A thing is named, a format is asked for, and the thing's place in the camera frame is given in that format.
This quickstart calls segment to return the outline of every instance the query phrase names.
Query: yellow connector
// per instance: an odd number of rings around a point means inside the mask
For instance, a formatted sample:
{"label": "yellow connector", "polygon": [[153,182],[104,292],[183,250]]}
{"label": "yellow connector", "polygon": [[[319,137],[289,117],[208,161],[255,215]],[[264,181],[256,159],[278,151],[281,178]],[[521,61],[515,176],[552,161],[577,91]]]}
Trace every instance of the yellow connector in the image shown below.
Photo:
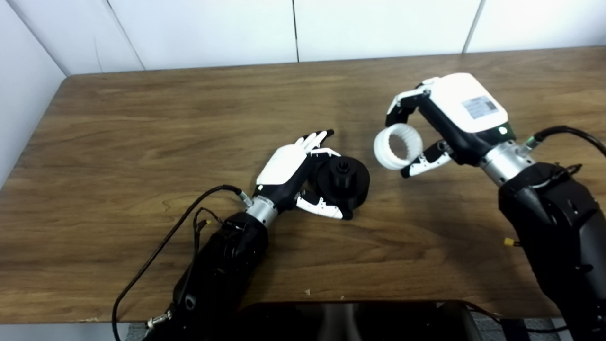
{"label": "yellow connector", "polygon": [[505,246],[514,246],[515,244],[516,241],[511,238],[505,238],[505,240],[503,241],[503,245]]}

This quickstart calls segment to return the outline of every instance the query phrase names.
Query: wooden table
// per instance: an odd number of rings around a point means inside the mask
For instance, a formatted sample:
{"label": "wooden table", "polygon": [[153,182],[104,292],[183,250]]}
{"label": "wooden table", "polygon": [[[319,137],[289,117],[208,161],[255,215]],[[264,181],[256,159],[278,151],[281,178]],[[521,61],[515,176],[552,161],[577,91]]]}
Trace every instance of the wooden table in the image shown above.
{"label": "wooden table", "polygon": [[[273,151],[334,128],[326,146],[364,162],[352,221],[287,212],[243,305],[464,300],[505,316],[554,316],[497,209],[496,186],[452,163],[412,179],[380,167],[372,144],[393,96],[471,72],[523,140],[569,124],[606,139],[603,47],[79,75],[59,89],[0,194],[0,323],[108,321],[112,303],[184,209],[206,189],[253,189]],[[426,145],[438,139],[418,114]],[[583,163],[606,202],[606,162],[575,137],[537,160]],[[219,194],[226,217],[241,205]],[[187,225],[127,296],[121,320],[158,315],[191,259]],[[203,240],[217,225],[210,225]]]}

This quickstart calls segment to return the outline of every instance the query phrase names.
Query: white plastic ring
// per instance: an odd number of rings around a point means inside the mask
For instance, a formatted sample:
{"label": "white plastic ring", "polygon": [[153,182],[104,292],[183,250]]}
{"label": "white plastic ring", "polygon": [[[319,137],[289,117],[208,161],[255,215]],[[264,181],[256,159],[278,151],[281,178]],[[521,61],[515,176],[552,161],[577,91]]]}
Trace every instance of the white plastic ring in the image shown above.
{"label": "white plastic ring", "polygon": [[[391,151],[389,136],[396,135],[406,145],[406,159],[402,160]],[[375,138],[375,156],[387,169],[398,171],[408,166],[423,153],[423,140],[415,128],[404,123],[396,123],[383,129]]]}

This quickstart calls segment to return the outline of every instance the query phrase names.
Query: black cable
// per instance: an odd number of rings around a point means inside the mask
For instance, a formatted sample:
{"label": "black cable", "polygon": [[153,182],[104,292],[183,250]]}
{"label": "black cable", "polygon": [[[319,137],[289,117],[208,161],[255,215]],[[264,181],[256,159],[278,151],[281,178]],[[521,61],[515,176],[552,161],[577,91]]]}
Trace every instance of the black cable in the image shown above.
{"label": "black cable", "polygon": [[139,280],[139,278],[141,278],[141,276],[143,275],[143,273],[147,270],[147,268],[149,268],[149,266],[151,265],[151,263],[154,261],[154,259],[156,259],[156,257],[160,253],[160,251],[162,251],[162,249],[164,249],[164,246],[168,243],[168,241],[171,239],[171,237],[173,236],[173,234],[175,234],[175,232],[177,232],[177,230],[179,229],[179,227],[181,227],[181,225],[183,224],[183,222],[185,221],[185,219],[191,214],[191,212],[193,211],[193,209],[196,208],[196,206],[200,203],[200,201],[202,201],[204,198],[208,197],[212,193],[219,192],[219,191],[232,191],[236,195],[239,195],[240,193],[242,193],[242,190],[240,188],[237,188],[237,187],[234,187],[234,186],[231,186],[231,185],[228,185],[228,184],[223,184],[221,186],[217,186],[217,187],[211,188],[208,191],[204,192],[202,195],[200,195],[187,208],[187,210],[185,210],[185,213],[183,213],[183,215],[181,216],[181,218],[179,219],[179,221],[177,221],[177,223],[173,226],[173,228],[168,232],[168,234],[166,235],[166,237],[164,237],[164,239],[160,242],[160,245],[158,245],[158,247],[156,248],[156,250],[151,254],[151,256],[143,264],[143,266],[141,267],[141,269],[133,277],[133,279],[130,281],[130,283],[124,288],[124,290],[122,290],[122,292],[120,293],[120,295],[118,295],[118,297],[116,298],[116,301],[114,302],[113,308],[112,308],[112,331],[113,331],[114,338],[116,339],[116,341],[121,341],[120,335],[118,335],[118,306],[120,305],[120,301],[122,301],[122,299],[124,298],[124,296],[126,296],[126,294],[128,293],[128,291],[135,285],[135,283],[137,283],[137,281]]}
{"label": "black cable", "polygon": [[[503,322],[499,318],[495,317],[492,313],[490,313],[482,308],[469,307],[469,310],[474,311],[474,312],[479,312],[480,314],[491,318],[493,321],[495,321],[499,325],[503,326]],[[560,331],[568,330],[568,326],[562,326],[562,327],[557,327],[557,328],[552,328],[552,329],[534,329],[534,328],[527,328],[527,327],[522,327],[522,326],[517,326],[517,325],[513,325],[513,326],[516,328],[520,328],[524,331],[527,331],[528,333],[535,333],[535,334],[551,334],[551,333],[558,333]]]}
{"label": "black cable", "polygon": [[[184,283],[189,283],[189,280],[191,278],[191,272],[193,271],[194,265],[196,264],[196,258],[198,257],[198,251],[200,250],[200,233],[202,232],[202,228],[210,223],[210,220],[204,220],[204,221],[200,222],[200,224],[198,223],[198,215],[202,211],[206,211],[206,212],[210,213],[210,215],[212,215],[213,218],[215,218],[215,220],[219,223],[219,225],[223,225],[223,221],[221,220],[221,218],[219,218],[213,211],[211,211],[207,208],[203,208],[203,207],[199,208],[196,211],[196,214],[193,216],[193,220],[191,221],[191,225],[193,226],[193,256],[191,259],[189,269],[187,270],[187,276],[185,277]],[[179,296],[179,299],[177,300],[177,302],[175,302],[177,305],[183,299],[183,294],[185,294],[185,288],[181,291],[181,295]]]}
{"label": "black cable", "polygon": [[543,142],[547,137],[558,134],[558,133],[571,133],[576,135],[585,141],[591,143],[595,148],[597,148],[604,156],[606,157],[606,146],[600,142],[597,138],[590,135],[589,133],[584,132],[583,130],[579,130],[577,128],[572,128],[568,126],[555,126],[549,127],[547,129],[543,129],[540,132],[533,135],[534,139],[537,142]]}

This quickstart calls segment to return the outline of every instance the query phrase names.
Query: label sticker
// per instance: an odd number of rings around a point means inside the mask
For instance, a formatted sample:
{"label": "label sticker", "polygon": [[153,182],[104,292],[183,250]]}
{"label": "label sticker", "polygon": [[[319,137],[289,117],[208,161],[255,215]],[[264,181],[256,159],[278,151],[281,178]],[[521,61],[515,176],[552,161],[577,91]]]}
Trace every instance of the label sticker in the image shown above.
{"label": "label sticker", "polygon": [[488,96],[480,96],[472,100],[463,102],[463,106],[471,117],[476,120],[480,117],[490,115],[491,113],[499,112],[499,109],[488,98]]}

